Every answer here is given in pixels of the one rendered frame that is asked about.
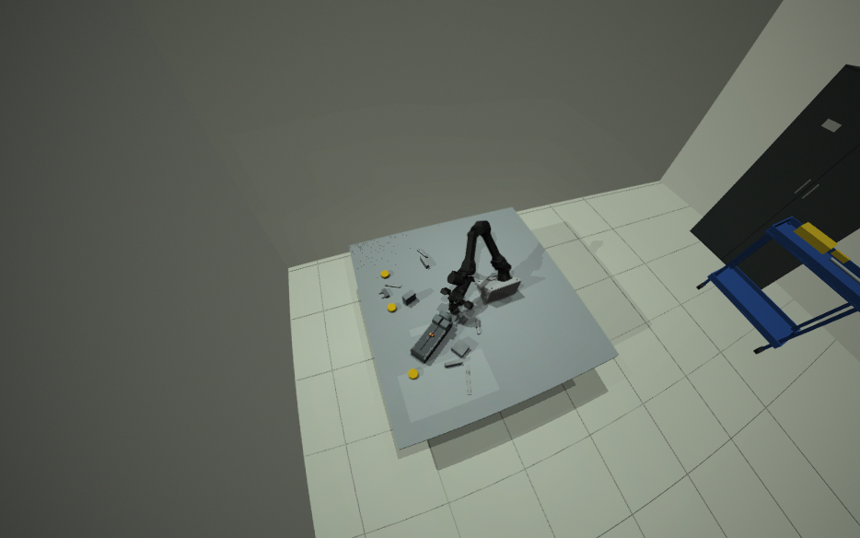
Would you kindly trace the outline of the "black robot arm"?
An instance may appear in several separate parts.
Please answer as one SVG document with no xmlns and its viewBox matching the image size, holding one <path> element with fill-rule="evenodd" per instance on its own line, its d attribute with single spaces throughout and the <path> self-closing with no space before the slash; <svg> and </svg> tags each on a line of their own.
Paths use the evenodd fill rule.
<svg viewBox="0 0 860 538">
<path fill-rule="evenodd" d="M 498 272 L 498 281 L 506 282 L 512 277 L 510 277 L 510 270 L 512 269 L 512 265 L 507 262 L 506 258 L 500 254 L 497 249 L 494 239 L 491 235 L 491 227 L 488 221 L 477 221 L 471 227 L 471 230 L 468 232 L 468 241 L 467 241 L 467 249 L 465 259 L 462 262 L 461 268 L 456 272 L 452 271 L 448 277 L 447 281 L 456 286 L 463 287 L 468 289 L 471 282 L 475 282 L 474 277 L 472 275 L 476 272 L 476 262 L 475 251 L 477 238 L 482 236 L 486 247 L 489 253 L 492 256 L 492 260 L 490 261 L 492 267 Z M 471 276 L 469 276 L 471 275 Z M 463 292 L 455 289 L 451 292 L 449 299 L 453 300 L 455 303 L 462 302 L 464 296 L 462 296 Z"/>
</svg>

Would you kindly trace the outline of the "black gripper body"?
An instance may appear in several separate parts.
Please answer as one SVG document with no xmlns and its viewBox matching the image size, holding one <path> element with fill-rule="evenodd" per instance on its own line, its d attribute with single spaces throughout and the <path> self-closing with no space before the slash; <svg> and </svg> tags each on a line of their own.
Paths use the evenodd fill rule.
<svg viewBox="0 0 860 538">
<path fill-rule="evenodd" d="M 457 286 L 457 289 L 458 289 L 458 291 L 459 291 L 459 292 L 460 292 L 460 291 L 462 291 L 462 292 L 463 292 L 462 296 L 465 296 L 466 292 L 468 291 L 468 289 L 465 289 L 465 288 L 460 287 L 460 286 Z M 442 289 L 441 289 L 440 293 L 441 293 L 441 294 L 443 294 L 443 295 L 446 295 L 446 294 L 450 295 L 450 294 L 451 294 L 451 290 L 445 287 L 445 288 L 442 288 Z M 471 310 L 471 309 L 473 308 L 473 306 L 474 306 L 474 303 L 472 303 L 472 302 L 470 302 L 470 301 L 465 301 L 464 299 L 462 300 L 462 302 L 458 302 L 458 304 L 460 304 L 460 305 L 463 305 L 463 304 L 464 304 L 464 307 L 465 307 L 466 309 L 468 309 L 468 310 Z"/>
</svg>

